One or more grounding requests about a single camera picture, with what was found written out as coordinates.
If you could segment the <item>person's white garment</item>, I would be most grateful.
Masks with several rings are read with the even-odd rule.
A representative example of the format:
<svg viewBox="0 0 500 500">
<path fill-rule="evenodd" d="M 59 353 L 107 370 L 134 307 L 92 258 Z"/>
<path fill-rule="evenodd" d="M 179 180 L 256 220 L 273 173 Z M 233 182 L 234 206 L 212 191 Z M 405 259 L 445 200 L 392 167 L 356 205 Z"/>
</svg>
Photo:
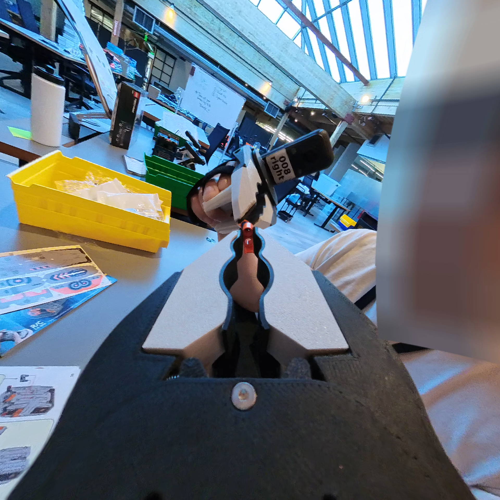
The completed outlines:
<svg viewBox="0 0 500 500">
<path fill-rule="evenodd" d="M 377 232 L 349 229 L 296 254 L 312 270 L 321 272 L 351 302 L 376 285 Z"/>
</svg>

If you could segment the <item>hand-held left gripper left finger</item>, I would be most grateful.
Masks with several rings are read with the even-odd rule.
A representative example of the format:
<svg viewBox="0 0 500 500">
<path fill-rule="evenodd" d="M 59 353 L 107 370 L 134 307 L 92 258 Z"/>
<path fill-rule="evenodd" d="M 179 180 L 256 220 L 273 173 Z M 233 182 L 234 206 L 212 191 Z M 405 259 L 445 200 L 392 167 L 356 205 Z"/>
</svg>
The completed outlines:
<svg viewBox="0 0 500 500">
<path fill-rule="evenodd" d="M 197 358 L 218 377 L 236 374 L 240 340 L 227 319 L 232 305 L 221 276 L 237 237 L 233 231 L 184 268 L 142 345 L 145 352 Z"/>
</svg>

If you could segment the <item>dark background desk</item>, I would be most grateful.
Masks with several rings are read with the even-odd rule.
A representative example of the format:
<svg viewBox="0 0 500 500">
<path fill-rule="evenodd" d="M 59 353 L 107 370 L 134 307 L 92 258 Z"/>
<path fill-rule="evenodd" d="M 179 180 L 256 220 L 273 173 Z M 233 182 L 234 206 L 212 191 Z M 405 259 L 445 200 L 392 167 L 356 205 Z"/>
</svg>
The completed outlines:
<svg viewBox="0 0 500 500">
<path fill-rule="evenodd" d="M 59 64 L 59 75 L 64 80 L 66 92 L 72 83 L 81 97 L 90 90 L 90 72 L 82 58 L 75 58 L 61 50 L 57 44 L 40 34 L 1 19 L 1 53 L 22 68 L 17 71 L 1 68 L 1 87 L 24 97 L 30 97 L 31 78 L 34 66 L 54 69 Z"/>
</svg>

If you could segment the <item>white instruction booklet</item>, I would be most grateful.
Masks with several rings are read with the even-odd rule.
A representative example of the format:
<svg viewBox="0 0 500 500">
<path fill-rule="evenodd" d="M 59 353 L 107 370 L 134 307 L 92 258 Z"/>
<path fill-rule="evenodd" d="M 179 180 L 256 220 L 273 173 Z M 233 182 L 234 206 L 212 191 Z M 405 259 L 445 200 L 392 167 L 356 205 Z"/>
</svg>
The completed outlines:
<svg viewBox="0 0 500 500">
<path fill-rule="evenodd" d="M 1 366 L 1 499 L 41 453 L 79 374 L 78 366 Z"/>
</svg>

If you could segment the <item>person's right hand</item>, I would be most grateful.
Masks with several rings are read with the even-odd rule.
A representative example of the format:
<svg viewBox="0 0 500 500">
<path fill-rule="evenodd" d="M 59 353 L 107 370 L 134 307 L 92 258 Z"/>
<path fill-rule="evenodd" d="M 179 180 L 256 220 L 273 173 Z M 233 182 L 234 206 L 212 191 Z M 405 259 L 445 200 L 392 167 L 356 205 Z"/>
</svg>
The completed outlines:
<svg viewBox="0 0 500 500">
<path fill-rule="evenodd" d="M 233 220 L 232 215 L 222 209 L 214 209 L 206 212 L 203 203 L 208 202 L 231 185 L 232 181 L 228 174 L 218 174 L 212 177 L 197 193 L 191 196 L 191 209 L 194 215 L 210 228 L 215 228 L 221 222 Z"/>
</svg>

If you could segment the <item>toy sticker sheet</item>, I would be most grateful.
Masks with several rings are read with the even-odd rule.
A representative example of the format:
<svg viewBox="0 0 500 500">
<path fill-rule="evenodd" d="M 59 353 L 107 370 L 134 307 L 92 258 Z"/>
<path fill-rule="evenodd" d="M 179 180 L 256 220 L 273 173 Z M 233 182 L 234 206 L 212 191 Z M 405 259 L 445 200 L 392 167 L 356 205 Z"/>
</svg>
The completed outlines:
<svg viewBox="0 0 500 500">
<path fill-rule="evenodd" d="M 81 246 L 1 253 L 1 314 L 111 284 Z"/>
</svg>

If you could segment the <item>yellow plastic bin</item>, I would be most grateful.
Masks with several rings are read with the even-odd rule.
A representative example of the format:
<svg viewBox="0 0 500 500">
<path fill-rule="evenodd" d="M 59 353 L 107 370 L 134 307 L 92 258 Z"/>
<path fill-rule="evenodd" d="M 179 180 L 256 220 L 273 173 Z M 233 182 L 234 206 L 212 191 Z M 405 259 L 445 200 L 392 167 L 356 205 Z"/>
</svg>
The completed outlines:
<svg viewBox="0 0 500 500">
<path fill-rule="evenodd" d="M 134 192 L 157 193 L 166 220 L 155 221 L 56 188 L 55 182 L 84 180 L 88 173 L 99 178 L 116 178 Z M 17 168 L 7 177 L 11 181 L 21 223 L 152 253 L 168 246 L 170 191 L 85 159 L 68 158 L 59 150 Z"/>
</svg>

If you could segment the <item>whiteboard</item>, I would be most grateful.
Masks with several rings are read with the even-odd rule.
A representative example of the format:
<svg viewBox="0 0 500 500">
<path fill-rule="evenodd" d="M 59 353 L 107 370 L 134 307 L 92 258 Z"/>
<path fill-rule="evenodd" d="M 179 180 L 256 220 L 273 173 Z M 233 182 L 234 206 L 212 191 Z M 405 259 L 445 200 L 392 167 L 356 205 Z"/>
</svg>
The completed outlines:
<svg viewBox="0 0 500 500">
<path fill-rule="evenodd" d="M 192 65 L 180 107 L 210 126 L 233 129 L 246 99 L 202 68 Z"/>
</svg>

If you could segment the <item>blue toy booklet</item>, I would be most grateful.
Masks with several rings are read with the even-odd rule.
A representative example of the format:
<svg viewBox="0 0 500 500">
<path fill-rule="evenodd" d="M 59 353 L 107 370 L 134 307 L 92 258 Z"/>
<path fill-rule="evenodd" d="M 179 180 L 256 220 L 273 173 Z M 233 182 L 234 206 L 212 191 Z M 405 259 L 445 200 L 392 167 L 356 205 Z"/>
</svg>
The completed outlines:
<svg viewBox="0 0 500 500">
<path fill-rule="evenodd" d="M 105 285 L 72 297 L 1 315 L 1 357 L 19 343 L 52 325 L 108 287 L 109 285 Z"/>
</svg>

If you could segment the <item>stacked green plastic bins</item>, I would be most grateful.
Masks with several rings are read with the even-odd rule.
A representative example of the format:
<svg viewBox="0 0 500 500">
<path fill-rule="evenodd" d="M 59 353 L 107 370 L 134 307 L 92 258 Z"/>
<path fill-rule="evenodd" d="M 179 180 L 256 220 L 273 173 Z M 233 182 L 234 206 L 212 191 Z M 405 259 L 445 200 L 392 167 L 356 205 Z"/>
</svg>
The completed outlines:
<svg viewBox="0 0 500 500">
<path fill-rule="evenodd" d="M 186 197 L 204 174 L 174 164 L 158 156 L 144 154 L 146 182 L 168 190 L 172 194 L 172 208 L 186 210 Z"/>
</svg>

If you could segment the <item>black microscope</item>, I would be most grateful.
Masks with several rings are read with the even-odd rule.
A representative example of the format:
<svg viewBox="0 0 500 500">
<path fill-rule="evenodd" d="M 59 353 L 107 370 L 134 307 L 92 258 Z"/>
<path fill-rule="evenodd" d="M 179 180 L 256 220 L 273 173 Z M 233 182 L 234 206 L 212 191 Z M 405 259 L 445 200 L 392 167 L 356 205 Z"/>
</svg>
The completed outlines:
<svg viewBox="0 0 500 500">
<path fill-rule="evenodd" d="M 188 166 L 192 170 L 195 170 L 195 165 L 206 165 L 205 157 L 201 154 L 201 146 L 195 137 L 191 134 L 189 130 L 185 131 L 187 137 L 185 150 L 187 151 L 187 157 L 183 160 L 183 164 Z"/>
</svg>

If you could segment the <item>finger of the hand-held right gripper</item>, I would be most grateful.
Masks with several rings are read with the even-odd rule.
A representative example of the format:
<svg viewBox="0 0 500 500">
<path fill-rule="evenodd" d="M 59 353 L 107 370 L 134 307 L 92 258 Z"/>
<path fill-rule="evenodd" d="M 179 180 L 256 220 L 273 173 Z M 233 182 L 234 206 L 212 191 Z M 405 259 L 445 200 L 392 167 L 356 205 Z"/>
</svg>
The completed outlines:
<svg viewBox="0 0 500 500">
<path fill-rule="evenodd" d="M 265 229 L 276 223 L 277 196 L 273 186 L 267 184 L 252 184 L 255 202 L 252 207 L 252 224 Z"/>
<path fill-rule="evenodd" d="M 241 223 L 257 203 L 259 172 L 255 166 L 240 166 L 231 175 L 234 221 Z"/>
</svg>

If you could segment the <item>black wheeled cart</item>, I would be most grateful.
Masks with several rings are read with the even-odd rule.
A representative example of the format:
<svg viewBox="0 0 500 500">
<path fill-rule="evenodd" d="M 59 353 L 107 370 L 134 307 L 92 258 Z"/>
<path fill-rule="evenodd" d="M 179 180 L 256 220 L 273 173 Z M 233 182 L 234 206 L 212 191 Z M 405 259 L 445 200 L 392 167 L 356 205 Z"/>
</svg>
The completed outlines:
<svg viewBox="0 0 500 500">
<path fill-rule="evenodd" d="M 292 193 L 284 199 L 282 208 L 278 211 L 278 218 L 284 222 L 289 222 L 295 212 L 297 207 L 300 206 L 301 197 L 297 193 Z"/>
</svg>

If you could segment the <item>black toy device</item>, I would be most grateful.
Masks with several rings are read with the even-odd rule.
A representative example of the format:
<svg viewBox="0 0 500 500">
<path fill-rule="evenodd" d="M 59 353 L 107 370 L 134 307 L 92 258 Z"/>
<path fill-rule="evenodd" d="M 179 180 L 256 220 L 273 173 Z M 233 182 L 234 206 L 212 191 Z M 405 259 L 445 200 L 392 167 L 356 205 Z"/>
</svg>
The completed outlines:
<svg viewBox="0 0 500 500">
<path fill-rule="evenodd" d="M 176 159 L 178 147 L 178 140 L 158 133 L 154 139 L 152 155 L 173 162 Z"/>
</svg>

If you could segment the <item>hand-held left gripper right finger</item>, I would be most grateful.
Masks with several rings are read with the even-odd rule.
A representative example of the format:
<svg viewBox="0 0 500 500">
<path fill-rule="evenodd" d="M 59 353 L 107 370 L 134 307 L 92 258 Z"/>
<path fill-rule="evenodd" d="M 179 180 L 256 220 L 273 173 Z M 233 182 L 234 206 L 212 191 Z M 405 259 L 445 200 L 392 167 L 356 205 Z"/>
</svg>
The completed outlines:
<svg viewBox="0 0 500 500">
<path fill-rule="evenodd" d="M 251 345 L 260 377 L 279 377 L 294 358 L 348 353 L 349 346 L 310 267 L 260 229 L 259 272 L 268 283 Z"/>
</svg>

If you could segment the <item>clear plastic bags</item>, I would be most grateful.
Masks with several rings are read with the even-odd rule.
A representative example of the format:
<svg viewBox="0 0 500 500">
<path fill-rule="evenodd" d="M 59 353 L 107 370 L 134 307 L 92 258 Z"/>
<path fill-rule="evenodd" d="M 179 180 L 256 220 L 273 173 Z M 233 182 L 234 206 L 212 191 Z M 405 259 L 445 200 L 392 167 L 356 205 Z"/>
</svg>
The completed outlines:
<svg viewBox="0 0 500 500">
<path fill-rule="evenodd" d="M 117 178 L 87 172 L 84 180 L 56 180 L 59 191 L 122 209 L 157 221 L 165 221 L 161 200 L 156 193 L 135 192 L 126 188 Z"/>
</svg>

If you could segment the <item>person's pale grey garment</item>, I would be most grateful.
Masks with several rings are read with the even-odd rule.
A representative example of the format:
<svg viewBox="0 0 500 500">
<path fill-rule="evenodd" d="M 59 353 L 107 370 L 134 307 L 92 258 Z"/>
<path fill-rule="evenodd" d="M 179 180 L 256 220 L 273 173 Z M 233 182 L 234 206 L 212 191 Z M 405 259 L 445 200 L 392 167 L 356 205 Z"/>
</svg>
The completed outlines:
<svg viewBox="0 0 500 500">
<path fill-rule="evenodd" d="M 401 359 L 474 496 L 499 499 L 499 365 L 435 350 Z"/>
</svg>

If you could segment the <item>white flat paper pad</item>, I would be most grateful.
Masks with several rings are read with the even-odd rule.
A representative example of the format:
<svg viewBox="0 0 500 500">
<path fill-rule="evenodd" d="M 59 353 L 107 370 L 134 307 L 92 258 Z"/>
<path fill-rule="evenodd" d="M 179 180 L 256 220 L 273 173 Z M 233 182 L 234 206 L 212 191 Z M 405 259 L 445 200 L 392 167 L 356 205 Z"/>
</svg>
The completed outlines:
<svg viewBox="0 0 500 500">
<path fill-rule="evenodd" d="M 138 160 L 132 158 L 128 155 L 123 155 L 123 162 L 127 172 L 137 176 L 137 177 L 146 177 L 147 168 L 144 163 L 144 160 Z"/>
</svg>

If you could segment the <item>person's right forearm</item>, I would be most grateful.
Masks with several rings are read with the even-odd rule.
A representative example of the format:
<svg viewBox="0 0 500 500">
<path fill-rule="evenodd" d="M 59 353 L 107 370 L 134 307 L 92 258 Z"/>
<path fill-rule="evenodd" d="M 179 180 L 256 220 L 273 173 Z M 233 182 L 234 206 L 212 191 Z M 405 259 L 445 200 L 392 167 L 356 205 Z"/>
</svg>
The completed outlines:
<svg viewBox="0 0 500 500">
<path fill-rule="evenodd" d="M 258 279 L 258 257 L 254 253 L 243 253 L 237 261 L 237 280 L 229 289 L 234 303 L 257 313 L 261 295 L 267 287 L 268 278 L 262 284 Z"/>
</svg>

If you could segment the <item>white printed board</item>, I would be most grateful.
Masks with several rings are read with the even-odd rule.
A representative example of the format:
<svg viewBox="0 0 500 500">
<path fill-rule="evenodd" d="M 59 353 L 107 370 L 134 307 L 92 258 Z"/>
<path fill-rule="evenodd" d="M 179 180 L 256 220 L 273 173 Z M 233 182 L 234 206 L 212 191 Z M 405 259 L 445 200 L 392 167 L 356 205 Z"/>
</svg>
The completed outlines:
<svg viewBox="0 0 500 500">
<path fill-rule="evenodd" d="M 106 115 L 111 118 L 115 107 L 117 88 L 107 56 L 79 7 L 73 1 L 57 1 L 57 4 L 72 24 L 84 47 L 84 58 L 92 81 Z"/>
</svg>

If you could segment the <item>white bottle with black lid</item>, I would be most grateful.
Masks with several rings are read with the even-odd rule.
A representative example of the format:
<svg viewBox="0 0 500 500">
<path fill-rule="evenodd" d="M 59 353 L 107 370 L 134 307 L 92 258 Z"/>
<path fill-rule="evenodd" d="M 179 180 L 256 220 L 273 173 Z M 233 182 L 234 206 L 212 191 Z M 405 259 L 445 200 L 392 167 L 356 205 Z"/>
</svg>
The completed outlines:
<svg viewBox="0 0 500 500">
<path fill-rule="evenodd" d="M 65 105 L 64 81 L 34 66 L 31 82 L 30 131 L 32 140 L 48 147 L 61 146 Z"/>
</svg>

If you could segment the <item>black cardboard box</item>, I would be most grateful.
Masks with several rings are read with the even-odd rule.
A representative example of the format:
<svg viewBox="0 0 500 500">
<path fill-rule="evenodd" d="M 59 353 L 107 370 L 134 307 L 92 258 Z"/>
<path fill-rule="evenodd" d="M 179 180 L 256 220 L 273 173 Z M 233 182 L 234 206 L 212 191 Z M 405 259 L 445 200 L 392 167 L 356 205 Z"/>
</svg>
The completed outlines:
<svg viewBox="0 0 500 500">
<path fill-rule="evenodd" d="M 129 148 L 134 129 L 142 121 L 146 103 L 147 92 L 144 89 L 128 82 L 118 85 L 109 132 L 109 142 L 112 146 Z"/>
</svg>

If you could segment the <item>distant work table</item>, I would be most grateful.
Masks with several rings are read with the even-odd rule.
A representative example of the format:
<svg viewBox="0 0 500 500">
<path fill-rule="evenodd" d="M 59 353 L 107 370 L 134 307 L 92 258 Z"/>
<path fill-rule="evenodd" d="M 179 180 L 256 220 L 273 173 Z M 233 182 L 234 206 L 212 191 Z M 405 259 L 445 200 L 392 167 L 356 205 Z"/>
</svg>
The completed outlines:
<svg viewBox="0 0 500 500">
<path fill-rule="evenodd" d="M 320 228 L 323 228 L 323 229 L 327 229 L 327 225 L 330 223 L 330 221 L 332 220 L 332 218 L 335 216 L 335 214 L 337 212 L 339 212 L 340 216 L 343 215 L 343 214 L 347 214 L 350 212 L 350 209 L 345 207 L 344 205 L 342 205 L 341 203 L 338 203 L 336 201 L 334 201 L 331 197 L 325 195 L 323 192 L 319 191 L 318 189 L 314 188 L 314 187 L 311 187 L 310 188 L 312 191 L 313 191 L 313 194 L 316 196 L 315 199 L 317 198 L 321 198 L 323 201 L 325 201 L 326 203 L 328 204 L 333 204 L 334 205 L 334 208 L 333 210 L 331 211 L 331 213 L 326 217 L 325 221 L 322 223 L 322 224 L 318 224 L 318 223 L 315 223 L 316 226 L 320 227 Z"/>
</svg>

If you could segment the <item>wooden board stand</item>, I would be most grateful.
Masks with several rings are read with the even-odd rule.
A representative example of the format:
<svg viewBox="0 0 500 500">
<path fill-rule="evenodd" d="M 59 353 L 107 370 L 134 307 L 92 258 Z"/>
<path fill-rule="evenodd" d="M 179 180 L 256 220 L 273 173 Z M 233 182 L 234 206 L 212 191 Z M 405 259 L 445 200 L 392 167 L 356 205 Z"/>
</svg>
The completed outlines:
<svg viewBox="0 0 500 500">
<path fill-rule="evenodd" d="M 72 147 L 110 131 L 111 120 L 100 112 L 67 112 L 64 113 L 61 144 Z"/>
</svg>

